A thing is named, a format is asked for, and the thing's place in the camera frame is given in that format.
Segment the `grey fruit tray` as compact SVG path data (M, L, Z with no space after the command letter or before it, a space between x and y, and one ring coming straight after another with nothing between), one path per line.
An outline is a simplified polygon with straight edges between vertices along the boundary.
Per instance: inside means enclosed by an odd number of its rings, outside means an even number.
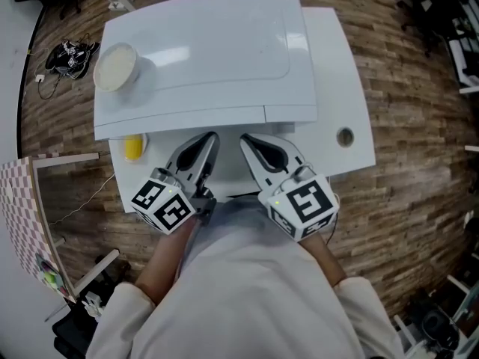
M39 272L42 274L42 278L43 278L43 281L45 282L45 284L46 284L48 287L50 287L51 289L53 289L54 291L56 291L57 293L59 293L59 294L61 294L60 291L59 291L59 289L60 289L61 287L64 287L64 288L67 290L67 288L66 288L66 286L65 286L65 284L64 284L64 281L63 281L63 277L61 276L61 274L60 274L56 269L54 269L54 268L52 267L52 265L51 265L48 261L46 261L44 258L42 258L41 255L35 254L35 257L36 257L36 261L37 261L37 267L38 267L38 269L39 269ZM41 270L41 268L40 268L40 262L41 262L41 261L46 261L46 262L48 262L48 264L52 267L52 269L53 269L53 271L54 271L53 275L55 276L55 279L56 279L56 285L55 285L55 286L54 286L54 285L50 285L50 284L45 280L45 277L44 277L44 274L43 274L44 272L43 272L43 271Z

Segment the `white metal frame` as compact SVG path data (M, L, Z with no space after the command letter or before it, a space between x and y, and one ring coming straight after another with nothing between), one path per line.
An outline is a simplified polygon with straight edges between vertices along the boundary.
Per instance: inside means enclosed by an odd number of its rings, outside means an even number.
M457 326L460 341L453 352L430 346L421 322L431 310L441 310ZM418 290L406 305L405 315L394 316L406 359L479 359L479 280L470 285L449 275L431 292Z

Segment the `black office chair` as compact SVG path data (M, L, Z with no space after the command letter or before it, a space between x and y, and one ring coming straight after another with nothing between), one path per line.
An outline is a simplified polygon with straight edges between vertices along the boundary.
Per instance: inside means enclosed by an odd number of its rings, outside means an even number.
M84 307L74 307L52 326L54 348L66 359L86 359L97 325Z

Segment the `person's left forearm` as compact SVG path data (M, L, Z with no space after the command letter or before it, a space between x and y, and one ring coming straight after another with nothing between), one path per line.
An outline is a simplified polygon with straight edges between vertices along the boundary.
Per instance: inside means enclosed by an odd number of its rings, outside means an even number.
M177 269L182 261L186 245L195 229L195 216L182 224L172 234L162 236L135 286L158 305L172 288Z

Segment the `person's white sweater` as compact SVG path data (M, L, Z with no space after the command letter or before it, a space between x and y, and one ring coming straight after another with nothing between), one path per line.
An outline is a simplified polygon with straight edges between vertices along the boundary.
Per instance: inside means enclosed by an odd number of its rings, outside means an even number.
M109 299L86 359L404 359L371 283L331 287L254 197L198 223L155 305L134 283Z

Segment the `white bowl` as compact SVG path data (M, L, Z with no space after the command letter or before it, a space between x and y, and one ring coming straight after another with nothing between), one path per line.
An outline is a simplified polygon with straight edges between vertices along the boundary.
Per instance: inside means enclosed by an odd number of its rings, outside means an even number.
M153 79L156 65L128 43L116 43L105 50L94 68L94 84L103 93L130 89L136 82Z

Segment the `yellow oblong food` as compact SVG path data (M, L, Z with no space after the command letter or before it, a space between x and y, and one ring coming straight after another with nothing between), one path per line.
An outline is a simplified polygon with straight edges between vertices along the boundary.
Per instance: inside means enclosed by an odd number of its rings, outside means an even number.
M128 161L136 161L140 159L144 149L143 135L128 135L123 141L125 159Z

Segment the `person's right forearm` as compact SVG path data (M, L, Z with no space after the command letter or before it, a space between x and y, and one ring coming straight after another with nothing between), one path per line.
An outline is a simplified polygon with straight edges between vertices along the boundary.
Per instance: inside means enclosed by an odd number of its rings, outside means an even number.
M319 233L303 239L299 244L317 261L331 287L347 278L344 269Z

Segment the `white gadget cluster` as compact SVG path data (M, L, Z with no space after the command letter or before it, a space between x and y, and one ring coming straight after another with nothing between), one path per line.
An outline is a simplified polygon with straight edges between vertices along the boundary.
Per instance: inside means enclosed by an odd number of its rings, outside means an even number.
M82 300L82 304L87 314L94 318L96 322L99 322L104 311L101 298L97 294L88 291L85 295L85 299Z

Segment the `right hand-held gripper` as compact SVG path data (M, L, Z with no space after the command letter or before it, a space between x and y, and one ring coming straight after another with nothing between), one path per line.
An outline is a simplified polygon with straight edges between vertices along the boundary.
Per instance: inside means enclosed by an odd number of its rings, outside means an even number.
M267 134L245 133L240 148L259 188L258 200L292 240L300 242L333 221L339 203L326 177L303 164L290 141Z

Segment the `white microwave housing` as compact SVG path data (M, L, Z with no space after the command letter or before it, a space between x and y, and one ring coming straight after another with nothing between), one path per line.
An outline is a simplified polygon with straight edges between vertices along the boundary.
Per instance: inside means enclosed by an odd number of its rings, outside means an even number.
M266 123L314 122L317 95L300 0L169 0L109 20L101 48L128 43L150 81L97 90L94 125L263 106Z

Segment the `white table with grommet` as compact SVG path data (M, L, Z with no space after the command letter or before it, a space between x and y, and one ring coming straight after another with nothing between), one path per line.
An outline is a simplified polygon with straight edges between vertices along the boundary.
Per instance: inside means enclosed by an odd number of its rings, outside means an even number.
M295 144L314 171L334 177L374 166L373 136L364 91L347 37L331 7L304 7L311 44L317 92L317 120L295 125L255 124L216 126L220 137L219 154L206 186L220 202L258 187L248 171L240 149L242 134L273 134ZM340 128L350 128L355 136L351 147L337 143Z

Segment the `white microwave door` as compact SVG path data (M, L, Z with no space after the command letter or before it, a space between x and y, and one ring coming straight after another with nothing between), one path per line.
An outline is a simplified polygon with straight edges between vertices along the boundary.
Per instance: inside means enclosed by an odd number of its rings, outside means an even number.
M163 132L178 129L210 128L214 126L233 126L259 124L266 122L263 106L214 108L200 111L162 114L140 117L131 120L116 121L94 126L96 140L119 138L150 132Z

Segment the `black bulky object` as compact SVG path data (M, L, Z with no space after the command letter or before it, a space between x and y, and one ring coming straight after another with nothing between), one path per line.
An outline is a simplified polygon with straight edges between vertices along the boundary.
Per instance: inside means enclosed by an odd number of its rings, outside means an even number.
M460 333L457 326L441 310L429 311L422 319L421 329L436 351L453 352L459 345Z

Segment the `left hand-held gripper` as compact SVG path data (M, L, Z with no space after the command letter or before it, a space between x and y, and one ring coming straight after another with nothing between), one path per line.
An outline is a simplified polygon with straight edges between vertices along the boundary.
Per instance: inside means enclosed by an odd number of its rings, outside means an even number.
M144 222L165 235L195 215L207 223L216 199L204 186L213 172L219 146L215 132L202 133L181 144L165 169L156 168L141 181L130 206Z

